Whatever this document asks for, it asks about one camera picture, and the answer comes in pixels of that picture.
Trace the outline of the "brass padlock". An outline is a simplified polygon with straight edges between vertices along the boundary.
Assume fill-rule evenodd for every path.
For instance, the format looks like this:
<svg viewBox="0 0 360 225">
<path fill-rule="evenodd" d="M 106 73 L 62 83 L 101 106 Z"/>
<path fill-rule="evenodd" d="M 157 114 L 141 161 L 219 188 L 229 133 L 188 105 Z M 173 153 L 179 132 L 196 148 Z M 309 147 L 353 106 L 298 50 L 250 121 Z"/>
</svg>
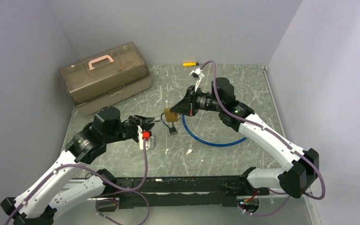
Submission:
<svg viewBox="0 0 360 225">
<path fill-rule="evenodd" d="M 177 113 L 171 112 L 170 108 L 163 109 L 162 118 L 154 119 L 154 122 L 169 122 L 174 123 L 179 121 L 179 116 Z"/>
</svg>

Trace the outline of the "small black cable lock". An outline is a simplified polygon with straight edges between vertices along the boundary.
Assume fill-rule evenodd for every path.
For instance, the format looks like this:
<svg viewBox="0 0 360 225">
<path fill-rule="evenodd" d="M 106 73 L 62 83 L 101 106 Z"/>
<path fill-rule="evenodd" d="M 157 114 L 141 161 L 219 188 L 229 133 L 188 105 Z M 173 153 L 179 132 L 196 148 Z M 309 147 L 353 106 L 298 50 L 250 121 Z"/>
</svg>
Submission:
<svg viewBox="0 0 360 225">
<path fill-rule="evenodd" d="M 164 113 L 161 113 L 161 115 L 160 115 L 160 120 L 161 120 L 161 122 L 168 128 L 168 131 L 169 131 L 170 135 L 176 134 L 176 133 L 177 133 L 177 129 L 176 129 L 176 127 L 174 126 L 174 123 L 172 122 L 172 125 L 169 126 L 168 123 L 164 121 L 163 115 L 164 115 Z"/>
</svg>

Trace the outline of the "blue cable lock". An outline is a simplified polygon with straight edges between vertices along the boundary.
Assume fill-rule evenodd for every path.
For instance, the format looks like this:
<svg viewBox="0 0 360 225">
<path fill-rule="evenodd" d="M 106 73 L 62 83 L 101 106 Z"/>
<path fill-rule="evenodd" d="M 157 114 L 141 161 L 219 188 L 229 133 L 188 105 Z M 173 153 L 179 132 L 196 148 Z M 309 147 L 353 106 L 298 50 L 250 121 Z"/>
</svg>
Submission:
<svg viewBox="0 0 360 225">
<path fill-rule="evenodd" d="M 188 132 L 188 134 L 194 138 L 195 140 L 197 140 L 198 142 L 200 143 L 203 143 L 205 145 L 208 145 L 208 146 L 213 146 L 213 147 L 229 147 L 229 146 L 234 146 L 234 145 L 237 145 L 237 144 L 240 144 L 244 141 L 247 140 L 247 137 L 243 137 L 237 141 L 234 141 L 234 142 L 230 142 L 230 143 L 212 143 L 212 142 L 208 142 L 208 141 L 205 141 L 201 138 L 199 138 L 198 136 L 196 136 L 193 132 L 191 132 L 191 130 L 188 128 L 187 126 L 187 123 L 186 123 L 186 120 L 185 120 L 185 117 L 182 116 L 181 117 L 181 121 L 182 121 L 182 124 L 183 124 L 183 127 L 185 128 L 185 130 Z"/>
</svg>

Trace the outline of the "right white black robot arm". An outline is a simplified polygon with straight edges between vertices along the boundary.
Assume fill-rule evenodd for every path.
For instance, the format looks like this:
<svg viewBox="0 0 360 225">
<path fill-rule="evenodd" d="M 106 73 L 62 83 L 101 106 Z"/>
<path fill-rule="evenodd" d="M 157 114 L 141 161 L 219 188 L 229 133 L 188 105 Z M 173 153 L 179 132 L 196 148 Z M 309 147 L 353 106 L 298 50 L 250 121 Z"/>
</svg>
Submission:
<svg viewBox="0 0 360 225">
<path fill-rule="evenodd" d="M 277 169 L 248 168 L 240 177 L 240 190 L 250 195 L 258 188 L 278 188 L 293 198 L 300 198 L 319 178 L 319 154 L 290 143 L 268 126 L 246 104 L 236 100 L 234 87 L 227 78 L 212 83 L 212 92 L 203 93 L 190 86 L 172 113 L 193 117 L 200 110 L 218 112 L 220 120 L 236 132 L 256 142 L 281 165 Z"/>
</svg>

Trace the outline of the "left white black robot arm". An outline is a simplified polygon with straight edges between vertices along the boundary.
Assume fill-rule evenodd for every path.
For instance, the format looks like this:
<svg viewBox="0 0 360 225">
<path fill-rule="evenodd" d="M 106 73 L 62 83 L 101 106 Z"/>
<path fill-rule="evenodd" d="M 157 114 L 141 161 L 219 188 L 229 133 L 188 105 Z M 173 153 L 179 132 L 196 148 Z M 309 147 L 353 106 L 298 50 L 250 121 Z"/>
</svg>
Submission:
<svg viewBox="0 0 360 225">
<path fill-rule="evenodd" d="M 120 110 L 102 108 L 93 120 L 66 144 L 53 165 L 26 191 L 7 197 L 0 206 L 7 222 L 15 225 L 51 225 L 62 214 L 88 198 L 139 193 L 139 186 L 122 187 L 107 170 L 94 171 L 89 165 L 106 152 L 107 145 L 134 140 L 143 153 L 155 143 L 153 117 L 139 115 L 121 120 Z"/>
</svg>

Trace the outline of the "yellow handled screwdriver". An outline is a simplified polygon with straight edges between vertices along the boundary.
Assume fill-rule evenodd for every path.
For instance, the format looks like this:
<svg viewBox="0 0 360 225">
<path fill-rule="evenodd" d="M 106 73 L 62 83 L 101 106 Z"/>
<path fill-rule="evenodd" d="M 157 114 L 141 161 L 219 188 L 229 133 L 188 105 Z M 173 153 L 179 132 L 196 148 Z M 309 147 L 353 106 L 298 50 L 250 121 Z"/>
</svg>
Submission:
<svg viewBox="0 0 360 225">
<path fill-rule="evenodd" d="M 199 66 L 199 63 L 197 62 L 186 62 L 182 64 L 184 67 L 195 67 L 195 66 Z"/>
</svg>

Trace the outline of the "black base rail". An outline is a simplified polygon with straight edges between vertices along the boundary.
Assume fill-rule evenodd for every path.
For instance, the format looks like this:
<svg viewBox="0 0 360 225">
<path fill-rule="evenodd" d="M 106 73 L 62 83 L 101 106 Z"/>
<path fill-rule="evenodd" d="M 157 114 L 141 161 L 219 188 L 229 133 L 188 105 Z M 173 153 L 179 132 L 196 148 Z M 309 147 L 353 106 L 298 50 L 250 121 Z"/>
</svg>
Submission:
<svg viewBox="0 0 360 225">
<path fill-rule="evenodd" d="M 255 189 L 246 184 L 246 179 L 238 175 L 149 177 L 142 183 L 141 177 L 115 177 L 112 182 L 123 188 L 138 188 L 143 194 L 118 193 L 115 187 L 107 186 L 101 197 L 115 197 L 120 209 L 145 206 L 201 206 L 220 205 L 235 207 L 244 199 L 258 200 L 268 196 L 267 188 Z"/>
</svg>

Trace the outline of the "aluminium frame rail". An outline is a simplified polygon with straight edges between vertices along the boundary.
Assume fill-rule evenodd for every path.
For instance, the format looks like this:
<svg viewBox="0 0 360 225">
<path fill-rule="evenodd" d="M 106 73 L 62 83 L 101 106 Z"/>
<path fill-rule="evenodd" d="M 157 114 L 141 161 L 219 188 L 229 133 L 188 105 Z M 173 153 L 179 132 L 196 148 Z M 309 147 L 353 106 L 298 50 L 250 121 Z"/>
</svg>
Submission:
<svg viewBox="0 0 360 225">
<path fill-rule="evenodd" d="M 121 118 L 130 115 L 158 117 L 166 106 L 177 103 L 192 83 L 190 69 L 180 65 L 152 65 L 152 86 L 116 104 Z M 255 110 L 260 118 L 275 131 L 289 139 L 284 130 L 274 86 L 269 82 L 269 71 L 260 65 L 219 64 L 217 77 L 225 77 L 234 86 L 236 98 Z M 242 138 L 224 125 L 216 112 L 200 111 L 185 118 L 188 128 L 199 138 L 211 143 L 230 143 Z M 262 169 L 279 168 L 280 164 L 251 139 L 229 147 L 213 147 L 192 138 L 182 121 L 175 123 L 177 134 L 170 135 L 163 124 L 153 133 L 157 146 L 147 153 L 150 177 L 239 175 L 251 166 Z"/>
</svg>

